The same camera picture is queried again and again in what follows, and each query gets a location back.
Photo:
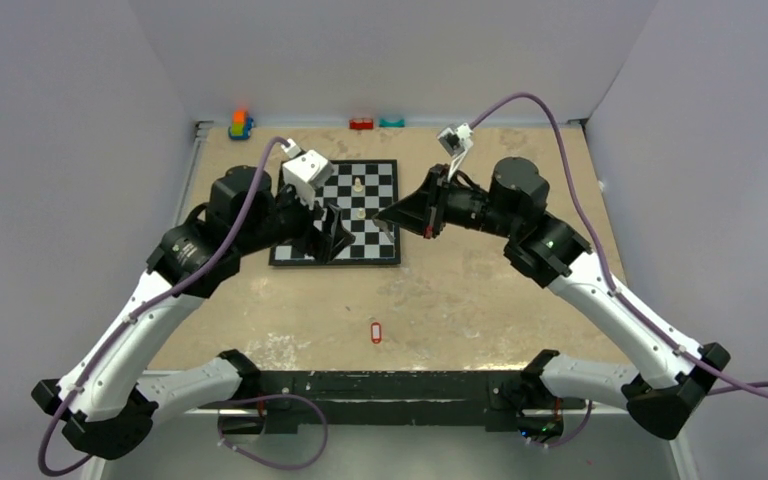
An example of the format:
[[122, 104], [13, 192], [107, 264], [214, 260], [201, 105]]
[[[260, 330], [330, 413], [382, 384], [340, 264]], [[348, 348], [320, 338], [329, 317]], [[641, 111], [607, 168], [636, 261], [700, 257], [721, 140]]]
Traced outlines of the silver key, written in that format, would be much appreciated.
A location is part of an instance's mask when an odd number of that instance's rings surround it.
[[376, 225], [378, 226], [381, 233], [387, 238], [387, 241], [390, 244], [396, 243], [396, 232], [394, 227], [389, 222], [377, 222]]

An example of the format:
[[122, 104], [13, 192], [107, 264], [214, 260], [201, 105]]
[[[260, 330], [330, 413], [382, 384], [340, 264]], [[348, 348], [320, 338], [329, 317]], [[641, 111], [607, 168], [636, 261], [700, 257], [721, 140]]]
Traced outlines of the red key tag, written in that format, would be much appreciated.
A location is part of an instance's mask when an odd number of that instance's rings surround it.
[[373, 344], [378, 345], [383, 340], [382, 325], [379, 322], [372, 322], [370, 324], [370, 340]]

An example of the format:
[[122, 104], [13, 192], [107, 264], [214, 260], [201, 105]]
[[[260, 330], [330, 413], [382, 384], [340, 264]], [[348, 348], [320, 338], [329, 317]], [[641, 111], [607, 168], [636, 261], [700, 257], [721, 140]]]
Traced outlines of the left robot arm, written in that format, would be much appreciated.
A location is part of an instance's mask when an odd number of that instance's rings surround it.
[[206, 202], [163, 235], [101, 340], [68, 374], [33, 389], [75, 450], [114, 460], [193, 408], [263, 405], [260, 370], [236, 350], [164, 380], [145, 382], [142, 374], [178, 326], [239, 272], [244, 256], [291, 243], [327, 263], [352, 243], [339, 207], [317, 200], [334, 171], [331, 162], [307, 155], [283, 163], [274, 187], [262, 170], [233, 167], [213, 182]]

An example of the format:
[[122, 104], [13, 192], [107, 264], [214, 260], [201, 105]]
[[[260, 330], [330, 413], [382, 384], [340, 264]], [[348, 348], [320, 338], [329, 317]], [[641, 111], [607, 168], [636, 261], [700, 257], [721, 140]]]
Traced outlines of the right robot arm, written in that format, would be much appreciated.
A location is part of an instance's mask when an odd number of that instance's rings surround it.
[[520, 275], [582, 313], [628, 358], [627, 365], [609, 364], [543, 350], [514, 391], [523, 407], [595, 401], [625, 410], [657, 438], [676, 438], [729, 363], [729, 352], [683, 334], [624, 287], [589, 242], [548, 211], [549, 190], [537, 166], [521, 157], [498, 161], [487, 188], [435, 165], [415, 192], [374, 221], [426, 239], [447, 225], [503, 238], [504, 257]]

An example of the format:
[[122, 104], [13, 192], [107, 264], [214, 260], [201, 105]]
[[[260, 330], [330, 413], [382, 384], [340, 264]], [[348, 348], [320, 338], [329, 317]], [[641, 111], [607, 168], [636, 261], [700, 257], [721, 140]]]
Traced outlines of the black white chessboard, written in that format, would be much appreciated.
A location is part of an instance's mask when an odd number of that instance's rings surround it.
[[401, 263], [400, 231], [390, 244], [373, 224], [374, 215], [399, 197], [397, 162], [391, 160], [334, 160], [333, 175], [317, 190], [319, 203], [343, 209], [343, 224], [355, 242], [331, 266], [391, 266]]

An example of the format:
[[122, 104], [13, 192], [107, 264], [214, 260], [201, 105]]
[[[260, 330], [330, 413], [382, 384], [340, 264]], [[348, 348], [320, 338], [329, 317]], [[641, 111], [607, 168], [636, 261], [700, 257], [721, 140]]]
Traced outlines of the teal block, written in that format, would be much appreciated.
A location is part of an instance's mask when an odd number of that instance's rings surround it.
[[402, 116], [388, 115], [381, 116], [378, 120], [378, 124], [380, 128], [404, 128], [406, 120]]

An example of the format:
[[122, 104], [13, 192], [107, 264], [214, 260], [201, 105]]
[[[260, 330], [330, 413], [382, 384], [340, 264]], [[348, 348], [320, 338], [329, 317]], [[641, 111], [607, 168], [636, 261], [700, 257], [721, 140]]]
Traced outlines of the red block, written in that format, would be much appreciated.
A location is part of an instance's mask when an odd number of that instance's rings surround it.
[[372, 130], [375, 128], [375, 120], [371, 117], [352, 117], [348, 121], [351, 130]]

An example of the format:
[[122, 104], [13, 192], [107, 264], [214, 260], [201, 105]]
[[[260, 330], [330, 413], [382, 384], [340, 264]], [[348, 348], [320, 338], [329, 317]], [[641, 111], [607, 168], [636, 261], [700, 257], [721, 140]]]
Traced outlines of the stacked colour blocks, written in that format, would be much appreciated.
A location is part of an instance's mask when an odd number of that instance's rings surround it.
[[245, 109], [235, 110], [231, 116], [231, 122], [227, 129], [227, 135], [234, 141], [245, 141], [251, 137], [254, 121]]

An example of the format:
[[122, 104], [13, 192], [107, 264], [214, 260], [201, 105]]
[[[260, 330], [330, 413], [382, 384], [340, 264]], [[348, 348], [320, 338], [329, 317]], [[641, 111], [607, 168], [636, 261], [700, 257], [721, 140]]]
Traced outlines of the black table front rail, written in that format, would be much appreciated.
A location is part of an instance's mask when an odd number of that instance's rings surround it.
[[303, 426], [446, 426], [514, 432], [541, 418], [562, 430], [563, 411], [582, 399], [558, 399], [517, 370], [265, 371], [254, 406], [215, 403], [228, 434], [296, 434]]

